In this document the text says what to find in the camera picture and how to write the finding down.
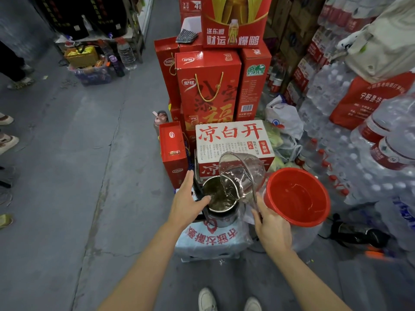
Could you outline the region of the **person's right hand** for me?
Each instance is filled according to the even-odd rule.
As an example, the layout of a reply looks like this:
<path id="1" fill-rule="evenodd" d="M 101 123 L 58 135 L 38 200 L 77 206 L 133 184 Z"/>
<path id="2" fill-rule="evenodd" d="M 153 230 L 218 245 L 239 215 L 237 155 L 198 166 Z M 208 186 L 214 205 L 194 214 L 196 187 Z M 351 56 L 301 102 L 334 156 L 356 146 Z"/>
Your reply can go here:
<path id="1" fill-rule="evenodd" d="M 292 252 L 290 224 L 266 206 L 260 193 L 256 193 L 256 199 L 257 211 L 262 217 L 262 227 L 255 227 L 259 241 L 270 258 L 282 258 Z"/>

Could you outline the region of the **person's left hand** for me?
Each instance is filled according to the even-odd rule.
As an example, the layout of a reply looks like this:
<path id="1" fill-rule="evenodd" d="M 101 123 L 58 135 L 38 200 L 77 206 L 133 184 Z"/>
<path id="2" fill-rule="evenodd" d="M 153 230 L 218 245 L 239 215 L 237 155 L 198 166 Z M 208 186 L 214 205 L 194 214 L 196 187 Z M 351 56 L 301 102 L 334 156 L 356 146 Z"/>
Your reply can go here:
<path id="1" fill-rule="evenodd" d="M 192 187 L 194 181 L 194 172 L 188 170 L 185 179 L 175 194 L 168 223 L 180 233 L 190 225 L 202 210 L 197 210 L 194 206 L 195 200 L 192 196 Z"/>

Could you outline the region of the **stainless steel electric kettle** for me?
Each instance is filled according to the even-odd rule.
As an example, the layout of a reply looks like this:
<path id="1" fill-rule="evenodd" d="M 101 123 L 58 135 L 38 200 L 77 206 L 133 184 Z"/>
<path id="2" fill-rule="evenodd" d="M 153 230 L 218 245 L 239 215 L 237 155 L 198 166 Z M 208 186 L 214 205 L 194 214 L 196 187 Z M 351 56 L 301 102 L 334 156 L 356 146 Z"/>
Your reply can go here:
<path id="1" fill-rule="evenodd" d="M 221 177 L 214 176 L 200 184 L 193 178 L 193 190 L 196 201 L 210 196 L 210 202 L 202 213 L 197 215 L 193 223 L 206 222 L 217 228 L 225 228 L 235 222 L 238 217 L 239 202 L 228 196 L 222 185 Z"/>

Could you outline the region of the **clear plastic water jug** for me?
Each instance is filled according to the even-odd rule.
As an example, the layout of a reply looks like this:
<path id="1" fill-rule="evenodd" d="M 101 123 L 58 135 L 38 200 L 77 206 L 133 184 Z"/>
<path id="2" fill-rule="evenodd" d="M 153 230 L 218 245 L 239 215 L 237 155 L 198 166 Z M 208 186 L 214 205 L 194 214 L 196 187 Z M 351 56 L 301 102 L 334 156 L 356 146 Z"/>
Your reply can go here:
<path id="1" fill-rule="evenodd" d="M 266 180 L 264 163 L 248 153 L 225 152 L 219 160 L 221 184 L 233 200 L 257 209 L 257 192 Z"/>

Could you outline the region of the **person's left forearm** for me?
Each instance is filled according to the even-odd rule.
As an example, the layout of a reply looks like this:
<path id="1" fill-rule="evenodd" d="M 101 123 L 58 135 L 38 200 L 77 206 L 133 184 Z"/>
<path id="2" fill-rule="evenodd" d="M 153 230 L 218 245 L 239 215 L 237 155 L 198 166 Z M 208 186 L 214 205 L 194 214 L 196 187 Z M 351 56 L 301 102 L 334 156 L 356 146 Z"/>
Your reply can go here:
<path id="1" fill-rule="evenodd" d="M 97 311 L 153 311 L 175 244 L 188 224 L 168 220 Z"/>

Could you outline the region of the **person's right forearm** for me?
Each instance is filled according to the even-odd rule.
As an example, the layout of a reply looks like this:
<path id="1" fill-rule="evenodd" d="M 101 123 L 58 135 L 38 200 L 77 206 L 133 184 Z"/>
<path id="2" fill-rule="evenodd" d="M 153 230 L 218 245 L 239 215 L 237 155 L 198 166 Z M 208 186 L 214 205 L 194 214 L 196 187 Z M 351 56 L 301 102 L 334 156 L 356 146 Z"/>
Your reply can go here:
<path id="1" fill-rule="evenodd" d="M 352 311 L 292 250 L 267 254 L 279 268 L 303 311 Z"/>

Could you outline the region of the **white plastic bag red print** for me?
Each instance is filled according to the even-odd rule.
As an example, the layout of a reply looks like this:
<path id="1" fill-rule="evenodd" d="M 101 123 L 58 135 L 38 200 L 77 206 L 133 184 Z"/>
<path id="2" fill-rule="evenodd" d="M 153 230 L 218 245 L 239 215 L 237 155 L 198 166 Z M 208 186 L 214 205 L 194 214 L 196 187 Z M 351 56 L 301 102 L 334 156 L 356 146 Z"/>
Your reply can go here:
<path id="1" fill-rule="evenodd" d="M 242 219 L 222 228 L 201 221 L 190 224 L 181 233 L 174 253 L 182 262 L 233 258 L 253 243 L 249 224 Z"/>

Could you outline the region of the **clear bucket with red rim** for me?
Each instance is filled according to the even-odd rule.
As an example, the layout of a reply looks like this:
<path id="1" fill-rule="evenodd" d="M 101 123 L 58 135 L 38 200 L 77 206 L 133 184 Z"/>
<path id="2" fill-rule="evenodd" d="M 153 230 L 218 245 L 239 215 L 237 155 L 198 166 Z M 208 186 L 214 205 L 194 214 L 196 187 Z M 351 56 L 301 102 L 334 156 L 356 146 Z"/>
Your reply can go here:
<path id="1" fill-rule="evenodd" d="M 285 167 L 271 173 L 260 193 L 266 206 L 289 222 L 295 252 L 313 243 L 331 210 L 324 185 L 299 168 Z"/>

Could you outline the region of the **small red gift box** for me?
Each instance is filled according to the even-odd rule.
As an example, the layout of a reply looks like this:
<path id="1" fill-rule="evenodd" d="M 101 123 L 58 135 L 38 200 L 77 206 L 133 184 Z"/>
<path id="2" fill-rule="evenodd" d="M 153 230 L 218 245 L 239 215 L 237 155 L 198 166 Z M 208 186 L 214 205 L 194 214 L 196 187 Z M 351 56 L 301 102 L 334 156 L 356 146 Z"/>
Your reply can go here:
<path id="1" fill-rule="evenodd" d="M 159 126 L 161 159 L 174 189 L 179 189 L 189 169 L 188 156 L 179 122 Z"/>

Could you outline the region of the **white carton with red print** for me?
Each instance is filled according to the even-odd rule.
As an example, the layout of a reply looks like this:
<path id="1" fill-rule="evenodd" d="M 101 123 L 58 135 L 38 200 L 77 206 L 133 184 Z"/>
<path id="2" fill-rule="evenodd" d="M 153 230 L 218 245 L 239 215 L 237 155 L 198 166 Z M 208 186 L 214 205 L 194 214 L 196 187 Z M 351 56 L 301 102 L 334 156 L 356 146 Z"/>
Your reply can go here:
<path id="1" fill-rule="evenodd" d="M 219 175 L 219 160 L 225 152 L 252 154 L 266 171 L 275 158 L 262 120 L 196 125 L 195 137 L 195 165 L 201 183 Z"/>

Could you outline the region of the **green plastic bag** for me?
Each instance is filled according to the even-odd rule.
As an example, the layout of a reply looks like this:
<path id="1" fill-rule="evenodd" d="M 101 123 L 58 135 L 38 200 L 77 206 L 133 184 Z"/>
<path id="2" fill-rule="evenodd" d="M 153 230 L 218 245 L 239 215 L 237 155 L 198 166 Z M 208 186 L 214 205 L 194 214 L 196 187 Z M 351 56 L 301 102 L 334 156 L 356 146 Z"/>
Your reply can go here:
<path id="1" fill-rule="evenodd" d="M 262 122 L 265 127 L 272 149 L 277 150 L 284 143 L 279 129 L 275 125 L 265 120 L 262 120 Z"/>

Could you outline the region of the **person's right white shoe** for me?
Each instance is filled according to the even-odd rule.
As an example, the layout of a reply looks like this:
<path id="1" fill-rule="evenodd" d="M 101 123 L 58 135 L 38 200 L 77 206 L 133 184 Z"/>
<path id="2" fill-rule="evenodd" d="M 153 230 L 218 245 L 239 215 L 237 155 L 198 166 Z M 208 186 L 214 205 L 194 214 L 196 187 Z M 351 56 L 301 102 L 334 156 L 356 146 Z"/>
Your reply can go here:
<path id="1" fill-rule="evenodd" d="M 262 306 L 257 298 L 249 297 L 246 300 L 243 311 L 262 311 Z"/>

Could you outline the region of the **pink drink bottle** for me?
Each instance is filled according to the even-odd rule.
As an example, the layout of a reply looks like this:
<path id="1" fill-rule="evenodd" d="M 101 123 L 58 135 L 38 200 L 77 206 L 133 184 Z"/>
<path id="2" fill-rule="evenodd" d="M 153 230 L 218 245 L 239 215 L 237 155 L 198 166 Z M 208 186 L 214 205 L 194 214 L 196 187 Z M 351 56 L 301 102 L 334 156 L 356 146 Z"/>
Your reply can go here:
<path id="1" fill-rule="evenodd" d="M 169 117 L 168 117 L 168 114 L 166 113 L 166 111 L 164 111 L 164 110 L 161 110 L 161 111 L 158 111 L 158 112 L 153 111 L 152 113 L 155 116 L 153 126 L 154 126 L 154 129 L 156 131 L 157 137 L 159 138 L 159 135 L 160 135 L 159 127 L 162 124 L 168 123 L 169 122 Z"/>

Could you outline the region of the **person's left white shoe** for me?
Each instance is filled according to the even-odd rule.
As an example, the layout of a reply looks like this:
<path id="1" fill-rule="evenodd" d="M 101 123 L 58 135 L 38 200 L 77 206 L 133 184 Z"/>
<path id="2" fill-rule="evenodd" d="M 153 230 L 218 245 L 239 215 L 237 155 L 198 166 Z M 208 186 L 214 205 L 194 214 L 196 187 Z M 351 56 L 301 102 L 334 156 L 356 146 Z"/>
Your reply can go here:
<path id="1" fill-rule="evenodd" d="M 199 292 L 198 309 L 199 311 L 218 311 L 214 294 L 207 287 L 202 288 Z"/>

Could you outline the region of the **black device on floor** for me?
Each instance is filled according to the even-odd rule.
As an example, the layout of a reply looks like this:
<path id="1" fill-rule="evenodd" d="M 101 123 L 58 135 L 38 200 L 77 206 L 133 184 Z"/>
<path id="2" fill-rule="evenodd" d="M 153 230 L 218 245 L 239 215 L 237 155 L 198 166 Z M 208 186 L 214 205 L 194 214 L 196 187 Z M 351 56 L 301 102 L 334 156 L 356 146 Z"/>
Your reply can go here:
<path id="1" fill-rule="evenodd" d="M 375 249 L 382 249 L 388 245 L 391 236 L 368 225 L 345 222 L 341 220 L 340 214 L 335 213 L 332 216 L 328 238 L 346 248 L 352 245 L 356 247 L 371 246 Z"/>

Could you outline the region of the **crumpled white plastic bag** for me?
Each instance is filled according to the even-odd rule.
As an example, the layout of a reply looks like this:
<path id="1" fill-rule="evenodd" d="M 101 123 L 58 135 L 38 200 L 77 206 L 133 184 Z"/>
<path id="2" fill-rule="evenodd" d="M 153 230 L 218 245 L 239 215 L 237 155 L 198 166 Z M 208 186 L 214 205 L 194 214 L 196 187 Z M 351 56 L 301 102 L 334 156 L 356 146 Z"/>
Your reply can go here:
<path id="1" fill-rule="evenodd" d="M 300 140 L 304 132 L 304 123 L 297 109 L 289 105 L 281 94 L 272 99 L 265 107 L 265 118 L 283 134 Z"/>

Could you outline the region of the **orange tool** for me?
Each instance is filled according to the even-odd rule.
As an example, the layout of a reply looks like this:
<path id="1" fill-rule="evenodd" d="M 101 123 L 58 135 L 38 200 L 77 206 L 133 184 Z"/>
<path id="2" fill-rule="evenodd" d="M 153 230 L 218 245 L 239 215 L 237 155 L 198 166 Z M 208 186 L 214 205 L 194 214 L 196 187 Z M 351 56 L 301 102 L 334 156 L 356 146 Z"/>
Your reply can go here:
<path id="1" fill-rule="evenodd" d="M 387 255 L 383 249 L 376 248 L 374 246 L 367 246 L 364 251 L 364 255 L 377 260 L 386 260 Z"/>

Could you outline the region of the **red gift box green logo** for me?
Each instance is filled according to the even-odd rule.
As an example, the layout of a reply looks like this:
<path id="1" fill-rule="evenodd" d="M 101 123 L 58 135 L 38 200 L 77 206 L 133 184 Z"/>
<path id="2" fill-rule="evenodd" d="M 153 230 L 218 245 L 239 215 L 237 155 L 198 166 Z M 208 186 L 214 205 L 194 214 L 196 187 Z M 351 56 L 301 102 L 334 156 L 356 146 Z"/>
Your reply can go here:
<path id="1" fill-rule="evenodd" d="M 241 49 L 239 57 L 241 73 L 234 120 L 249 121 L 256 116 L 272 55 L 261 39 L 258 47 Z"/>

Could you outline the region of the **stack of shrink-wrapped water bottles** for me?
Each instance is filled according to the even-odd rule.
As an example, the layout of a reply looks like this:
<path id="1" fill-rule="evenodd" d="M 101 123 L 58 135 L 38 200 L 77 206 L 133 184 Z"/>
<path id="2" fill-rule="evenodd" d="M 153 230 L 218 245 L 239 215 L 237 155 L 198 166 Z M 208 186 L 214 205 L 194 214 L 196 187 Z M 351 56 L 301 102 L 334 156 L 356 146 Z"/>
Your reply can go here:
<path id="1" fill-rule="evenodd" d="M 358 75 L 336 45 L 371 24 L 395 0 L 326 0 L 308 52 L 294 75 L 303 93 L 303 149 L 296 163 L 327 188 L 332 216 L 391 236 L 386 255 L 415 267 L 415 83 L 406 94 L 384 100 L 359 126 L 348 130 L 329 116 Z"/>

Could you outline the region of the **tall narrow red gift box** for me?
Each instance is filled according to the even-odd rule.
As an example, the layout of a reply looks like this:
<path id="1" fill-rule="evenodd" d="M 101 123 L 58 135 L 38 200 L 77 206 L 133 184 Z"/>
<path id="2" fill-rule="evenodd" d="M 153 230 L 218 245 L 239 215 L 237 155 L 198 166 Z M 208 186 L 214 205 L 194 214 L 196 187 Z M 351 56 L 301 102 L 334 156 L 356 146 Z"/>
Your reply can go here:
<path id="1" fill-rule="evenodd" d="M 181 97 L 175 66 L 175 54 L 179 52 L 176 36 L 154 41 L 154 48 L 167 88 L 171 108 L 180 109 Z"/>

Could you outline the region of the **dark drink bottle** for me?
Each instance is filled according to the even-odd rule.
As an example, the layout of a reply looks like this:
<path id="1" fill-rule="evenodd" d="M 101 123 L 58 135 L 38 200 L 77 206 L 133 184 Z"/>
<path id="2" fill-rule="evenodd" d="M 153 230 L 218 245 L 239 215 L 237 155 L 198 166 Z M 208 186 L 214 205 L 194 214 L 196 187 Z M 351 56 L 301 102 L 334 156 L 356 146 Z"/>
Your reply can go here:
<path id="1" fill-rule="evenodd" d="M 112 68 L 114 69 L 114 72 L 116 73 L 117 77 L 124 77 L 125 76 L 125 72 L 123 70 L 122 65 L 120 64 L 120 62 L 118 61 L 117 57 L 114 55 L 109 55 L 108 56 L 108 60 L 112 66 Z"/>

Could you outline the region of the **red shopping bag white print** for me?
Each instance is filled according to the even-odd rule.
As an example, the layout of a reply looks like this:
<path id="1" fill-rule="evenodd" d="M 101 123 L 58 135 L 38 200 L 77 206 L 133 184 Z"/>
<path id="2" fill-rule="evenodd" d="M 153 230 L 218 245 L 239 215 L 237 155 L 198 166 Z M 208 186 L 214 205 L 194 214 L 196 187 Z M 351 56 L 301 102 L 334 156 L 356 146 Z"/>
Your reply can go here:
<path id="1" fill-rule="evenodd" d="M 415 71 L 370 84 L 356 77 L 348 92 L 329 116 L 329 120 L 348 130 L 353 130 L 367 119 L 387 99 L 406 94 L 415 83 Z"/>

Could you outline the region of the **clear water bottle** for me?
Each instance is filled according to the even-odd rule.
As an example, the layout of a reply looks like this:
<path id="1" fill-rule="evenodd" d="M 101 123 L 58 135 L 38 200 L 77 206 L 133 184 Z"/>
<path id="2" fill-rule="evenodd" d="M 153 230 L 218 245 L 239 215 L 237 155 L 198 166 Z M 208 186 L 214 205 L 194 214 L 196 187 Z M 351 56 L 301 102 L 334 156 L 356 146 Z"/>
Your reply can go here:
<path id="1" fill-rule="evenodd" d="M 135 70 L 137 68 L 137 63 L 132 47 L 123 37 L 117 37 L 115 41 L 117 43 L 117 50 L 124 67 L 128 71 Z"/>

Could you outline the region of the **grey striped cloth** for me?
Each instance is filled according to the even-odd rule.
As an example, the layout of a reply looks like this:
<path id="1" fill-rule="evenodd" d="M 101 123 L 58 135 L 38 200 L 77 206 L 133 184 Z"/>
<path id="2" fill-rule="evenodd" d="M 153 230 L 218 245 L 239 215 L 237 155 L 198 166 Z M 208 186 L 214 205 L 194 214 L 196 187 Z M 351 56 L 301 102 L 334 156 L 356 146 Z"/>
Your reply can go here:
<path id="1" fill-rule="evenodd" d="M 176 43 L 180 45 L 190 45 L 196 41 L 199 37 L 199 34 L 187 29 L 182 29 L 179 35 L 176 37 Z"/>

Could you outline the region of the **clear plastic storage bin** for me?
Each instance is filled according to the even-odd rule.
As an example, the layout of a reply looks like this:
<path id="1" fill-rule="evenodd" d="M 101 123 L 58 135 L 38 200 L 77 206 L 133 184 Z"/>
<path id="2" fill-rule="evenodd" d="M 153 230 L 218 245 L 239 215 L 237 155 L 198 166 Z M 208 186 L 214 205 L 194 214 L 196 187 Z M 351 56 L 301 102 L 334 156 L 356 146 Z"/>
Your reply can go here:
<path id="1" fill-rule="evenodd" d="M 112 82 L 112 74 L 107 62 L 100 66 L 74 68 L 68 66 L 68 71 L 80 82 L 84 87 L 93 85 L 102 85 Z"/>

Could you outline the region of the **large red drink carton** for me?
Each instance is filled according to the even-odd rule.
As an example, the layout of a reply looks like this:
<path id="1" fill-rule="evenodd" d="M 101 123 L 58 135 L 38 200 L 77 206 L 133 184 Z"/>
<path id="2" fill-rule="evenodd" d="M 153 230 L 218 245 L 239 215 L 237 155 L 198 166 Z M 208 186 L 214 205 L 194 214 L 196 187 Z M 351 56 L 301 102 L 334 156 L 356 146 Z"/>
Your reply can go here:
<path id="1" fill-rule="evenodd" d="M 203 48 L 258 48 L 272 0 L 201 0 Z"/>

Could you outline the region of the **yellow woven basket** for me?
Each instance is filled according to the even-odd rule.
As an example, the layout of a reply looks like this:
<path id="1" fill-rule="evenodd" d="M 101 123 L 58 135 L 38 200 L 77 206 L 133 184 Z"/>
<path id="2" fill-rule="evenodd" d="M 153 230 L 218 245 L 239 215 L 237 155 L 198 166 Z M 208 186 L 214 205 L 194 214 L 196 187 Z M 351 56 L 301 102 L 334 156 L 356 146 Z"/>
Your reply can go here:
<path id="1" fill-rule="evenodd" d="M 93 67 L 99 60 L 94 46 L 83 45 L 67 49 L 64 58 L 73 68 Z"/>

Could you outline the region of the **stack of brown cardboard cartons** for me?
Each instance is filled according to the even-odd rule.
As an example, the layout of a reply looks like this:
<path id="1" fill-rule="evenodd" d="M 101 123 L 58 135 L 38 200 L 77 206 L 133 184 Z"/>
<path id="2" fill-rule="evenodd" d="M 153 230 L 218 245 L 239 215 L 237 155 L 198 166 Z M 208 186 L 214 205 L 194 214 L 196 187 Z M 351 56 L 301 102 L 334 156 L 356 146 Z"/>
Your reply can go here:
<path id="1" fill-rule="evenodd" d="M 271 0 L 264 41 L 278 53 L 292 76 L 319 28 L 318 17 L 326 0 Z"/>

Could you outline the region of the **beige fabric bag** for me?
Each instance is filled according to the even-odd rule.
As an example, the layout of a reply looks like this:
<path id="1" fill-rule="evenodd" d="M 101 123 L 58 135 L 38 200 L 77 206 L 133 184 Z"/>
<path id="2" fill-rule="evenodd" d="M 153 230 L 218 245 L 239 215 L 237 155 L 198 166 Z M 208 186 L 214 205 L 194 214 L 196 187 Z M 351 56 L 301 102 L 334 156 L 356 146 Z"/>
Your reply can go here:
<path id="1" fill-rule="evenodd" d="M 338 56 L 369 83 L 415 74 L 415 0 L 395 0 L 374 22 L 336 45 Z"/>

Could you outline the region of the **table with black garments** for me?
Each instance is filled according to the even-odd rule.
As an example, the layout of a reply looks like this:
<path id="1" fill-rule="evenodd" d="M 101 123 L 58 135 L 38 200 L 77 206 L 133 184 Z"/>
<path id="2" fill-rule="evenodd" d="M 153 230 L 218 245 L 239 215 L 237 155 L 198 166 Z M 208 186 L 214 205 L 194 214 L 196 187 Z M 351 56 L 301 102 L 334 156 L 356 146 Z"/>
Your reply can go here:
<path id="1" fill-rule="evenodd" d="M 42 19 L 61 37 L 61 43 L 115 41 L 122 37 L 130 43 L 138 63 L 143 62 L 145 37 L 139 23 L 142 0 L 31 1 Z"/>

